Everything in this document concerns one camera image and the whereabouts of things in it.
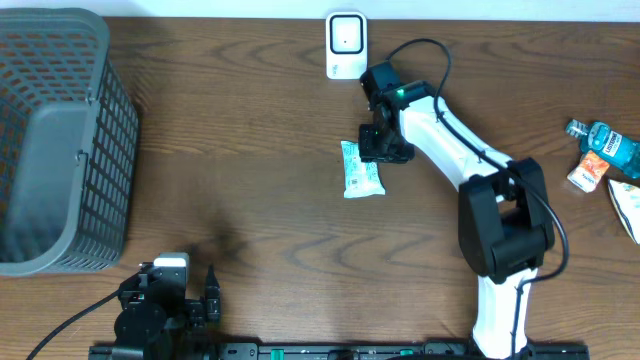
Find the white backdrop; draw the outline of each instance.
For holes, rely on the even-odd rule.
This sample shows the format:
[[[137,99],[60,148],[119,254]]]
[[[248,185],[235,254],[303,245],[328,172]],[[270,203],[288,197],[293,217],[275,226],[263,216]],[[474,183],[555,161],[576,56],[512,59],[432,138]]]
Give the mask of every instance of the white backdrop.
[[[0,0],[3,7],[84,7],[104,16],[640,21],[639,0]]]

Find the white button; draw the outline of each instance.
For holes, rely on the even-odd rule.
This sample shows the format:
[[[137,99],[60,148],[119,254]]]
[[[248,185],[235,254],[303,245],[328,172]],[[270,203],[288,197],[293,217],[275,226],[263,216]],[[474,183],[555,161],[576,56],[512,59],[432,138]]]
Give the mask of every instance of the white button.
[[[334,53],[357,53],[362,50],[362,19],[358,16],[335,16],[331,20],[331,48]]]

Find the blue plastic bottle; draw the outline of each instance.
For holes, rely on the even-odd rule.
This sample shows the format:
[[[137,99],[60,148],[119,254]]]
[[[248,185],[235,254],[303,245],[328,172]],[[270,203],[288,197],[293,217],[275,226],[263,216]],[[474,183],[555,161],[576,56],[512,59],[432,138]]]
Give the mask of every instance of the blue plastic bottle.
[[[584,154],[592,150],[632,179],[640,177],[640,143],[620,135],[600,121],[588,127],[577,120],[571,120],[566,132],[580,139],[580,150]]]

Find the basket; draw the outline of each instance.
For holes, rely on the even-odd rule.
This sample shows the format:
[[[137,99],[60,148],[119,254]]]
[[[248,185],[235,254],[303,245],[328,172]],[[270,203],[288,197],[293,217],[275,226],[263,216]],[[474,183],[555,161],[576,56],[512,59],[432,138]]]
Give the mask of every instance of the basket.
[[[0,10],[0,275],[120,258],[138,117],[81,9]]]

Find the wooden tabletop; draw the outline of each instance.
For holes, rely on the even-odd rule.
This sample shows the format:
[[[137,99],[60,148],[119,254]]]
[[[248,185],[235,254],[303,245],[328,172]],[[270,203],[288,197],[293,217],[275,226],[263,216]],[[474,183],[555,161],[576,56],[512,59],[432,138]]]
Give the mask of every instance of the wooden tabletop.
[[[0,358],[111,293],[137,264],[186,251],[189,294],[214,264],[223,330],[264,342],[465,338],[477,280],[457,240],[457,193],[419,155],[381,165],[387,195],[343,198],[340,140],[371,122],[358,81],[325,76],[324,22],[107,19],[111,59],[142,118],[129,239],[92,275],[0,279]],[[640,25],[370,21],[369,61],[416,37],[448,44],[449,106],[478,136],[543,167],[571,243],[562,277],[535,286],[527,334],[582,341],[592,359],[640,358],[640,247],[605,186],[566,180],[571,117],[640,139]],[[445,59],[416,45],[394,64],[437,83]],[[625,180],[618,171],[612,178]],[[557,266],[559,243],[541,273]],[[86,359],[114,339],[117,301],[58,335],[43,359]]]

